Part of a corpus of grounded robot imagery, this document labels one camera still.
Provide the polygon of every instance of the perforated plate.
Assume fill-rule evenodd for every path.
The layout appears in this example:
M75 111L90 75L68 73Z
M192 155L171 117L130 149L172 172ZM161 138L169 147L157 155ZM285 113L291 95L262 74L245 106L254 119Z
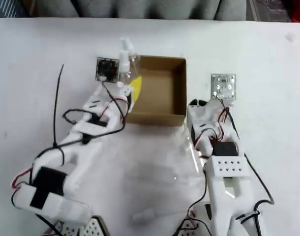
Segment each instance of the perforated plate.
M236 99L235 74L211 74L211 98Z
M80 231L80 236L108 236L108 231L102 219L93 217L88 225Z
M197 222L197 221L191 221L188 218L186 218L185 221L183 222L183 224L181 225L181 229L184 229L184 230L181 230L178 233L178 236L195 236L195 235L198 235L197 234L198 233L198 228L195 229L195 230L191 230L191 228L195 228L196 225L199 226L199 222Z
M76 227L75 224L57 223L56 228L61 232L63 236L109 236L106 226L103 220L99 216L93 216L91 221L85 227ZM54 232L43 234L42 236L54 235Z
M215 176L249 176L249 167L247 160L245 157L241 156L212 156L207 162L207 166L208 168L213 168Z

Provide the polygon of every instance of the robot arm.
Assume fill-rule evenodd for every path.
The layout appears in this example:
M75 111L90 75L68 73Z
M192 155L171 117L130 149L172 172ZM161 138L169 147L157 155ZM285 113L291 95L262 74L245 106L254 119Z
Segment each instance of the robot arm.
M82 119L74 124L59 148L54 147L35 159L29 184L22 183L16 188L13 199L16 207L80 225L91 220L90 207L72 197L98 157L107 135L123 130L125 116L135 102L134 86L130 83L138 77L139 56L128 39L122 41L124 50L120 52L120 60L98 58L97 89L83 109L73 109L85 112ZM69 175L57 170L66 163L75 164Z
M133 87L121 83L104 85L118 102L122 113L127 114L134 105ZM84 114L61 144L114 131L122 125L121 113L101 82L83 108L96 114L99 119L95 119L91 114ZM88 143L62 147L64 162L76 165L69 175L56 170L62 165L62 152L59 149L48 151L36 159L33 164L32 183L21 185L15 197L16 206L47 218L87 224L92 217L91 209L71 198L93 160L98 157L106 139L107 136L104 136L92 139Z
M226 120L225 109L231 106L229 100L194 100L187 108L187 127L194 147L207 159L204 171L210 195L212 236L257 236L254 220L243 222L248 215L259 212L254 212L250 167L244 149L230 119ZM258 217L261 235L267 235L263 218Z

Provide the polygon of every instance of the white plastic part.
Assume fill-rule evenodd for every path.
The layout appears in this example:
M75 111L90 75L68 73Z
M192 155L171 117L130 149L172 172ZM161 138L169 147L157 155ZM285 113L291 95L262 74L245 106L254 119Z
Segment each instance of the white plastic part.
M68 136L60 144L80 140L82 139L83 134L104 134L106 132L117 130L122 126L121 114L118 107L111 101L110 96L101 82L98 83L99 85L96 91L85 103L84 110L93 112L99 117L102 112L104 112L101 120L106 121L107 125L104 127L89 123L88 121L92 115L84 113L82 119L72 127ZM127 96L131 94L130 110L132 109L134 105L132 86L122 87L118 86L117 83L105 83L105 86L114 98L120 98L127 101ZM123 114L126 114L128 106L124 101L118 100L117 102ZM73 163L76 165L74 170L67 175L63 183L64 196L49 193L43 208L38 209L30 206L36 192L36 188L22 184L21 188L15 195L15 205L19 208L43 215L49 219L86 225L92 217L91 209L86 204L70 198L72 198L75 192L79 189L84 174L88 171L94 159L98 158L102 143L106 141L107 138L108 136L103 136L98 139L90 140L90 142L85 145L82 143L75 143L61 148L64 152L65 163ZM54 149L44 153L41 157L34 161L32 180L35 179L41 167L45 166L55 169L61 165L62 154L60 150Z
M232 104L232 101L225 101L225 106L230 107ZM213 148L210 138L215 136L214 131L218 138L221 136L221 126L224 131L222 141L234 142L237 146L238 155L244 156L244 149L229 118L227 118L225 123L223 121L220 121L220 123L217 122L218 115L222 110L223 106L218 99L210 100L205 106L189 105L187 107L186 124L193 141L199 137L202 130L208 129L202 134L195 148L199 150L203 156L211 156Z
M129 52L120 51L120 73L128 73L130 71Z
M233 101L223 102L226 107L233 104ZM197 141L195 148L203 156L208 157L204 170L207 174L212 212L210 230L213 236L255 236L257 232L254 220L248 220L242 225L239 220L236 220L239 215L252 212L256 201L252 191L249 165L244 157L240 139L229 118L225 123L222 119L220 122L217 121L222 110L223 106L218 99L210 100L205 106L189 105L187 108L187 128L192 140ZM213 148L210 138L215 134L210 129L206 130L197 140L201 131L207 128L212 128L219 138L220 126L224 131L221 141L234 142L238 156L212 156ZM262 236L265 236L266 227L262 212L258 219Z
M231 220L235 220L234 218L243 213L251 212L254 208L255 199L249 166L244 156L212 156L204 169L207 174L212 212L211 233L213 236L226 236ZM227 194L224 177L232 177L234 197ZM253 220L245 222L243 226L250 235L254 233Z
M130 41L129 38L123 37L120 40L121 40L121 43L122 43L122 48L125 51L128 51L130 56L134 56L134 55L137 54L136 50L135 50L135 47L134 47L134 45L132 44L132 42Z
M92 211L88 205L76 200L66 199L57 194L49 193L42 209L30 206L36 188L22 184L16 193L14 202L18 208L33 211L46 218L68 221L86 225L91 217Z

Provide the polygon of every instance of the brown cardboard box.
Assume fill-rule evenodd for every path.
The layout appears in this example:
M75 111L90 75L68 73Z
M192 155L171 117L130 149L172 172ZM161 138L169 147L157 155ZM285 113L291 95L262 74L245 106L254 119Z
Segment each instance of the brown cardboard box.
M141 56L141 92L130 123L181 126L186 116L186 60Z

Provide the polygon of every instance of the gray couch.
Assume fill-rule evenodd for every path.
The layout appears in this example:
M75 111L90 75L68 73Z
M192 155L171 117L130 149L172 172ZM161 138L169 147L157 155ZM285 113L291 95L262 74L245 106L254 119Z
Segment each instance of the gray couch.
M44 17L243 21L246 0L37 0Z

